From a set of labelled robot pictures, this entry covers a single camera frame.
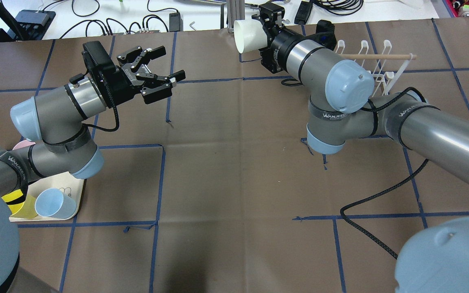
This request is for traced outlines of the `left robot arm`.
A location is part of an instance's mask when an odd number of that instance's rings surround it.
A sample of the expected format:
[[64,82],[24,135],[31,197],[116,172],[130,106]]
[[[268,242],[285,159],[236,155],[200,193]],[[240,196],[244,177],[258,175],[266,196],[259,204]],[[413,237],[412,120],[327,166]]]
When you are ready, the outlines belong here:
[[83,44],[86,74],[72,77],[67,85],[36,95],[11,108],[15,128],[34,144],[0,151],[0,293],[55,293],[57,290],[20,266],[18,226],[2,197],[43,178],[68,172],[78,179],[96,175],[103,156],[84,121],[141,94],[146,104],[169,98],[186,78],[184,70],[157,75],[148,63],[164,56],[166,49],[132,48],[117,56],[115,65],[99,41]]

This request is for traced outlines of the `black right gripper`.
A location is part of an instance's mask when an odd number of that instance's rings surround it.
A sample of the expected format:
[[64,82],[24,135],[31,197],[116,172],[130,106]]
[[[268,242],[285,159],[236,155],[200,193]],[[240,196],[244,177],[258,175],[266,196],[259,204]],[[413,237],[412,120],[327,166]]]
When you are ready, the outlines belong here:
[[285,8],[273,2],[259,5],[259,12],[252,19],[259,21],[265,34],[259,48],[261,64],[272,74],[286,71],[287,58],[292,48],[300,42],[300,34],[282,24]]

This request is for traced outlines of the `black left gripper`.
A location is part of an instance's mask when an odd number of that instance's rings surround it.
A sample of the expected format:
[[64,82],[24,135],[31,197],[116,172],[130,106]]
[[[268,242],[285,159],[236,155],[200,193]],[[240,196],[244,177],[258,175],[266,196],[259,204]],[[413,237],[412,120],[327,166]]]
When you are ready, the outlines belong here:
[[179,70],[167,77],[156,74],[142,76],[138,80],[136,72],[141,65],[147,65],[150,61],[166,55],[166,48],[143,49],[141,46],[131,48],[120,53],[116,58],[117,66],[99,41],[91,41],[83,44],[82,56],[90,77],[102,95],[107,108],[121,105],[134,95],[142,94],[145,104],[158,102],[172,95],[172,89],[177,82],[186,78],[186,72]]

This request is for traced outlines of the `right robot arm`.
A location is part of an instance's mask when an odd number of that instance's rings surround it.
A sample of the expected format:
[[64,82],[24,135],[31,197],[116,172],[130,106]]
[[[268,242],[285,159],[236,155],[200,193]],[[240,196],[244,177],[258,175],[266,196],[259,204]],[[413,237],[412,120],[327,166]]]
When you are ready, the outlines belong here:
[[[322,154],[339,152],[348,139],[387,135],[423,156],[411,175],[368,198],[341,208],[340,216],[396,259],[397,293],[469,293],[469,216],[427,228],[397,254],[352,221],[346,210],[410,182],[428,162],[469,184],[469,122],[429,104],[417,89],[373,98],[375,80],[353,57],[334,52],[334,25],[318,22],[314,35],[285,27],[285,8],[273,2],[258,7],[249,28],[234,25],[239,52],[258,50],[272,73],[288,72],[310,91],[307,143]],[[248,41],[242,41],[246,32]]]

